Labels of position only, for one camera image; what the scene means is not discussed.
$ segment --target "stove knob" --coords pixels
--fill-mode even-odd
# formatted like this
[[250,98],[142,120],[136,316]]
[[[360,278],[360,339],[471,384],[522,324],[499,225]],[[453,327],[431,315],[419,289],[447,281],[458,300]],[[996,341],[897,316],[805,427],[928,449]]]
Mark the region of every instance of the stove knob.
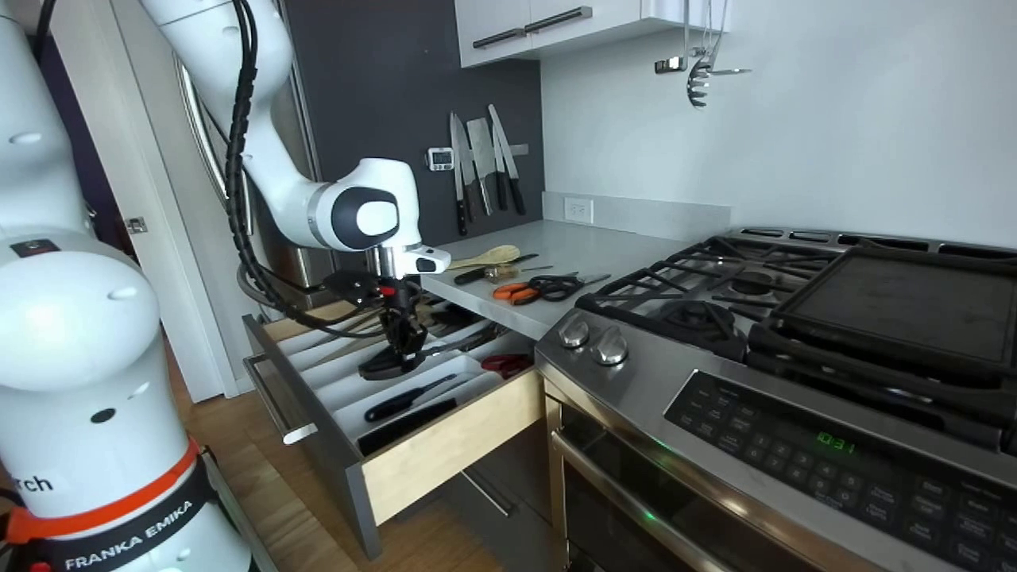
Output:
[[617,326],[609,328],[593,346],[593,359],[601,365],[617,365],[629,357],[629,342]]
[[581,347],[590,339],[590,327],[580,318],[577,313],[558,328],[561,345],[569,349]]

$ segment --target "stainless steel stove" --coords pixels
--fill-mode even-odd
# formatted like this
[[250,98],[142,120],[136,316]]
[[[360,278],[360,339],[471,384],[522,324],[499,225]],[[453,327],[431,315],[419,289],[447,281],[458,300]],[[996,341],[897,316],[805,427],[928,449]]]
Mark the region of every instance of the stainless steel stove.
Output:
[[583,296],[537,346],[562,562],[1017,571],[1015,256],[744,229]]

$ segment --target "open drawer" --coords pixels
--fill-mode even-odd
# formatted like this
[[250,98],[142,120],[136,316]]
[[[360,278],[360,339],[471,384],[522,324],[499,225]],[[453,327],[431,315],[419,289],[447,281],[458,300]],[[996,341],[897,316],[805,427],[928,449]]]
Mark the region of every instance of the open drawer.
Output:
[[[314,313],[327,319],[349,309],[339,303]],[[289,320],[261,325],[251,316],[244,317],[244,324],[254,350],[244,364],[283,442],[304,447],[370,559],[381,554],[378,525],[544,415],[543,385],[531,367],[364,456],[281,349],[281,345],[294,346],[286,340],[308,330]],[[482,359],[518,351],[527,343],[510,333],[469,355]]]

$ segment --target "wooden spoon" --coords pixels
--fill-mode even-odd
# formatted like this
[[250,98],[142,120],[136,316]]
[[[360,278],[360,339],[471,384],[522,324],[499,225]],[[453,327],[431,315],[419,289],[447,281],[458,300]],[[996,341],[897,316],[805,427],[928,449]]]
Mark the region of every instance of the wooden spoon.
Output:
[[494,266],[503,265],[505,263],[515,261],[522,254],[518,246],[502,245],[495,246],[490,250],[475,256],[473,259],[466,259],[465,261],[456,261],[448,266],[447,270],[456,270],[458,268],[466,268],[471,266]]

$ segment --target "cabinet handle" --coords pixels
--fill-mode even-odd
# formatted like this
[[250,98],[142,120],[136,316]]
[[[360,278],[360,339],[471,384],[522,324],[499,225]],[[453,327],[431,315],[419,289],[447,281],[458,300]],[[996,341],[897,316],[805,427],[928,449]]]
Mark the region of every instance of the cabinet handle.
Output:
[[473,43],[473,47],[476,50],[482,50],[491,44],[497,44],[498,42],[504,42],[505,40],[512,40],[513,38],[523,38],[526,36],[526,31],[522,27],[514,27],[512,30],[506,30],[494,36],[488,36],[487,38],[482,38]]
[[658,517],[649,506],[626,491],[620,482],[597,466],[561,434],[552,431],[550,435],[551,447],[561,453],[566,463],[671,554],[698,572],[734,572],[695,540],[671,526],[666,519]]
[[590,6],[580,6],[578,8],[573,8],[572,10],[566,10],[560,14],[556,14],[550,17],[546,17],[542,20],[537,20],[533,23],[526,24],[523,30],[527,34],[533,34],[534,32],[540,32],[545,27],[550,27],[552,25],[557,25],[559,23],[564,23],[566,21],[576,19],[586,19],[593,17],[593,8]]
[[307,421],[298,423],[300,424],[298,427],[293,427],[290,423],[286,422],[279,405],[276,403],[276,398],[273,397],[268,386],[264,383],[264,379],[261,378],[261,373],[257,370],[257,364],[267,359],[268,357],[263,353],[245,357],[243,359],[244,369],[247,369],[247,375],[250,376],[251,383],[254,384],[254,389],[261,396],[261,402],[264,403],[264,408],[268,410],[268,416],[272,417],[276,428],[283,435],[283,443],[285,445],[293,445],[305,437],[317,433],[317,425]]
[[[208,125],[201,114],[201,100],[198,98],[194,82],[191,81],[190,73],[184,67],[182,61],[177,56],[173,56],[177,63],[177,79],[180,81],[180,95],[184,100],[184,108],[187,111],[187,122],[190,124],[191,134],[194,135],[194,142],[197,145],[198,153],[204,168],[208,171],[212,182],[216,185],[216,196],[226,209],[226,178],[223,170],[216,160],[216,152],[212,147],[212,138],[208,135]],[[251,209],[251,191],[247,181],[247,173],[240,174],[240,183],[244,193],[244,222],[247,225],[247,236],[254,235],[254,212]]]
[[501,516],[505,518],[512,516],[512,511],[513,511],[512,506],[510,506],[508,508],[504,508],[503,506],[501,506],[501,503],[499,503],[497,499],[494,498],[494,495],[491,495],[483,487],[481,487],[480,483],[477,482],[472,476],[470,476],[465,469],[459,472],[460,474],[463,475],[463,478],[465,478],[467,482],[472,484],[473,488],[477,490],[477,493],[480,493],[480,496],[487,499],[487,502],[489,502],[490,504],[494,505],[494,509],[499,513],[501,513]]

